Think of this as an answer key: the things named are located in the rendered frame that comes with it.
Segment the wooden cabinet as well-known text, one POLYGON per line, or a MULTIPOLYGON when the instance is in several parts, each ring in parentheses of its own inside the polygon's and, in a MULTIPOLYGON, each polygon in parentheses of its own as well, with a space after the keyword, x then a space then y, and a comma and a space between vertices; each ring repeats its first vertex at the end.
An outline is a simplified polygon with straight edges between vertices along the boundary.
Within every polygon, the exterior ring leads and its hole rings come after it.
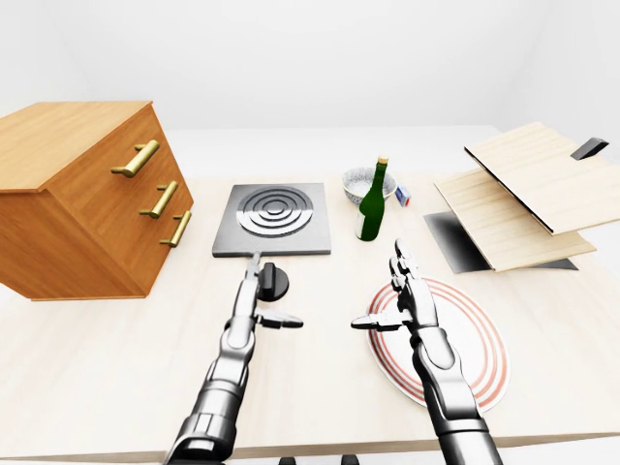
POLYGON ((145 296, 46 185, 146 105, 41 102, 0 118, 1 284, 33 300, 145 296))

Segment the flat dark stove plate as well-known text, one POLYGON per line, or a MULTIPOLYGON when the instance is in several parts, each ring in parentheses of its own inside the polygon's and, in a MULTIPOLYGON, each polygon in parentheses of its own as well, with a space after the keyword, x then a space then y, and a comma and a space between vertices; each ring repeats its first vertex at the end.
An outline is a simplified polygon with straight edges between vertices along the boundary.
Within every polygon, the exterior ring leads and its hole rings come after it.
POLYGON ((328 255, 322 183, 235 184, 212 246, 215 258, 328 255))

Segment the patterned white bowl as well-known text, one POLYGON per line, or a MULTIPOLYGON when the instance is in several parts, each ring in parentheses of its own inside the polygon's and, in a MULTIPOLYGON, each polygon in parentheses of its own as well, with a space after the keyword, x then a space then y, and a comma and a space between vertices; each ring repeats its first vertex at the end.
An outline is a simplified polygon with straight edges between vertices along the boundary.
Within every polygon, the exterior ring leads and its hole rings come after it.
MULTIPOLYGON (((374 177, 375 168, 363 167, 347 170, 342 175, 343 189, 347 198, 355 205, 360 205, 369 192, 374 177)), ((397 189, 396 180, 386 172, 383 183, 383 197, 387 200, 397 189)))

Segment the small wooden drawer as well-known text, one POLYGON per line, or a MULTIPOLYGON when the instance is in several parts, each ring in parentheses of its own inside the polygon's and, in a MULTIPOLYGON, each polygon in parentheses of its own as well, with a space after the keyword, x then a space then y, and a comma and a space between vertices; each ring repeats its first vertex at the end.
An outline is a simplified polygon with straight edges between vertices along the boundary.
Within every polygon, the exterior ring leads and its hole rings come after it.
POLYGON ((114 200, 100 233, 110 247, 110 254, 128 274, 122 282, 135 284, 142 295, 147 295, 171 249, 159 240, 171 237, 177 225, 172 216, 190 210, 193 199, 172 159, 147 166, 133 178, 122 175, 114 178, 120 196, 114 200), (178 187, 161 216, 153 219, 139 215, 141 209, 151 208, 160 198, 162 192, 156 187, 173 180, 178 182, 178 187))

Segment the round black stove knob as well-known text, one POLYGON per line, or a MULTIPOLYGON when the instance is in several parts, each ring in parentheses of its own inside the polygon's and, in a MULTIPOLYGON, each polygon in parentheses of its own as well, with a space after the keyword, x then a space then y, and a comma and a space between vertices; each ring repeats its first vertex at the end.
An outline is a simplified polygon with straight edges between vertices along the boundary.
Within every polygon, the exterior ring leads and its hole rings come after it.
POLYGON ((289 286, 287 273, 274 263, 268 262, 259 273, 257 299, 265 302, 279 300, 287 293, 289 286))

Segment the medium wooden drawer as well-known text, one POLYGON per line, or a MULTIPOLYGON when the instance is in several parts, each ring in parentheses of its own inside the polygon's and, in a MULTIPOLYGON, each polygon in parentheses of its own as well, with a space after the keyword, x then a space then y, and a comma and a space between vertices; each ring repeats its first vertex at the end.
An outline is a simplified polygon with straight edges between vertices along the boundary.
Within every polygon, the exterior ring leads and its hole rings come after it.
POLYGON ((78 170, 71 179, 75 187, 74 204, 80 218, 120 263, 135 267, 164 257, 169 247, 160 243, 171 237, 182 214, 193 203, 186 183, 163 133, 126 139, 96 153, 93 163, 78 170), (134 177, 112 173, 113 167, 126 165, 137 154, 135 145, 156 140, 159 149, 134 177), (160 217, 141 215, 161 198, 159 185, 177 182, 178 187, 160 217))

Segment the green glass bottle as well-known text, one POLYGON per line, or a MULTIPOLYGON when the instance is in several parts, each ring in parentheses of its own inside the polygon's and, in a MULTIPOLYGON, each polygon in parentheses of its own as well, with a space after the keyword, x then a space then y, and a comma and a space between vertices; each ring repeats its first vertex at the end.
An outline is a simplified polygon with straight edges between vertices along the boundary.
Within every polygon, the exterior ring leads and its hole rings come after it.
POLYGON ((387 167, 388 156, 380 156, 372 185, 359 205, 356 220, 356 237, 362 241, 372 241, 378 236, 385 212, 383 184, 387 167))

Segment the white plate with red rings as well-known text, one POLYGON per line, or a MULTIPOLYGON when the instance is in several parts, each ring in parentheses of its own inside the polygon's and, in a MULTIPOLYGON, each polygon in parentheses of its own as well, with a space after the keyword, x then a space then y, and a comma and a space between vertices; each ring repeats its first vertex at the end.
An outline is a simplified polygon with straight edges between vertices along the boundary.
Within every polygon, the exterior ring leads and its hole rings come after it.
MULTIPOLYGON (((510 383, 511 363, 501 333, 468 294, 438 279, 427 277, 425 281, 436 305, 439 325, 458 352, 464 378, 485 413, 502 400, 510 383)), ((423 406, 423 387, 413 365, 410 338, 405 327, 367 333, 370 350, 382 372, 403 394, 423 406)))

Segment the large wooden drawer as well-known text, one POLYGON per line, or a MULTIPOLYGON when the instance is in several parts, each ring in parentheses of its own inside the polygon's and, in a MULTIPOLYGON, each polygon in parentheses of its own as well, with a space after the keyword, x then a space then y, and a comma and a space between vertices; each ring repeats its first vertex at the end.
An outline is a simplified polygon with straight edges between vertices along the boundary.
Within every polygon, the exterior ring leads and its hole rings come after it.
POLYGON ((110 169, 125 166, 137 154, 135 145, 150 140, 158 141, 160 147, 140 171, 161 165, 165 155, 161 126, 153 107, 146 105, 55 175, 46 188, 76 218, 100 230, 111 214, 114 200, 120 196, 114 177, 122 174, 113 174, 110 169))

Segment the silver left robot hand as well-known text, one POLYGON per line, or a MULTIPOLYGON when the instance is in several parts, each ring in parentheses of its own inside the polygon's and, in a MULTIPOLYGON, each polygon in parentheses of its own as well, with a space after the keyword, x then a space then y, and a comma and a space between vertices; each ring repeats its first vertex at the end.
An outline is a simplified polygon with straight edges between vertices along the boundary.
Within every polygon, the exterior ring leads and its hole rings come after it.
POLYGON ((251 327, 255 324, 274 329, 303 327, 303 321, 298 317, 281 311, 257 308, 257 302, 261 301, 257 299, 259 273, 263 269, 261 257, 260 252, 255 252, 248 263, 235 298, 232 316, 248 321, 251 327))

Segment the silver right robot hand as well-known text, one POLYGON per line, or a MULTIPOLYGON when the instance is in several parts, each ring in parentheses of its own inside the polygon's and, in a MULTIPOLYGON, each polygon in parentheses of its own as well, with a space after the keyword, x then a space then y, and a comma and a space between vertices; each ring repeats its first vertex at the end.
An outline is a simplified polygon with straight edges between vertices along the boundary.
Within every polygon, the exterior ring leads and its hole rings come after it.
POLYGON ((404 241, 394 242, 395 255, 389 259, 390 284, 398 294, 394 312, 367 314, 351 322, 353 329, 396 331, 405 326, 411 332, 424 327, 438 326, 436 305, 427 282, 420 276, 416 260, 404 241))

